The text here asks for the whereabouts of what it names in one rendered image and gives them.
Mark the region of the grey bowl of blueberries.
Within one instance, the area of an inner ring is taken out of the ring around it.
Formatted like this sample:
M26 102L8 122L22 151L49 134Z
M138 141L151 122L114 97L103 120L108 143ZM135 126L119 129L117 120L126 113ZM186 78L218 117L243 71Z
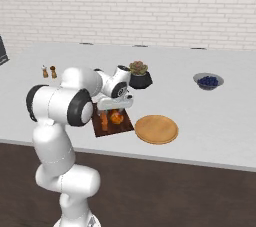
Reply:
M193 80L201 89L207 91L214 90L224 84L222 77L212 73L197 73L193 76Z

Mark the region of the dark brown cutting board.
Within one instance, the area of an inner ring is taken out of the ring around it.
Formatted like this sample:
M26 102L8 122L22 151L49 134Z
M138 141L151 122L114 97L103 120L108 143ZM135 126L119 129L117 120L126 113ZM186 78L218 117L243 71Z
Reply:
M124 117L123 121L120 124L114 124L111 120L108 120L108 124L102 126L103 120L100 118L100 114L97 109L97 104L93 104L93 115L92 123L94 128L94 133L96 137L114 135L118 133L133 131L134 127L130 121L130 118L126 112L123 110L121 115Z

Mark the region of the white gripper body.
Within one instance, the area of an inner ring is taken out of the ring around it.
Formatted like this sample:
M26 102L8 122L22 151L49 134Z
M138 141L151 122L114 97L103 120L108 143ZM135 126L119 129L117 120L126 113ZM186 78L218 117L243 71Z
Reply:
M112 109L124 109L130 108L133 104L132 98L120 98L120 99L113 99L113 98L101 98L97 102L97 108L99 110L112 110Z

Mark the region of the round wooden plate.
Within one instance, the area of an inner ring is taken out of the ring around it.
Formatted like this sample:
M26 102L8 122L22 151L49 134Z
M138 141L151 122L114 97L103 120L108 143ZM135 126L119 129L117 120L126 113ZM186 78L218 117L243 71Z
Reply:
M140 118L134 127L136 135L144 142L161 145L177 138L177 124L163 115L146 115Z

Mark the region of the black appliance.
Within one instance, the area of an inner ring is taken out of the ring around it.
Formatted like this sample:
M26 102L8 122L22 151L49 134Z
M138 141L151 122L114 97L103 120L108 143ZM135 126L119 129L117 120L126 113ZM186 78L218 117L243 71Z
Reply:
M0 36L0 66L8 61L9 61L9 58L6 53L6 49L5 49L2 37Z

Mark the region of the orange piece of meat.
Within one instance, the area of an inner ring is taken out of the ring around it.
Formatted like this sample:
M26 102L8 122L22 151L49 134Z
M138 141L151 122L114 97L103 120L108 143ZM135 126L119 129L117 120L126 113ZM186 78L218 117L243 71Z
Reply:
M124 116L118 110L113 110L110 115L110 120L113 124L119 125L123 122Z

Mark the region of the succulent in black pot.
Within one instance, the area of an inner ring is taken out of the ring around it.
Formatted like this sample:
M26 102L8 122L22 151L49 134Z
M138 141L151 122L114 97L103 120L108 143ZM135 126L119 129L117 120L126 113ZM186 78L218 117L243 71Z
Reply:
M131 79L129 85L134 89L146 89L153 81L148 66L142 61L134 61L129 65L131 71Z

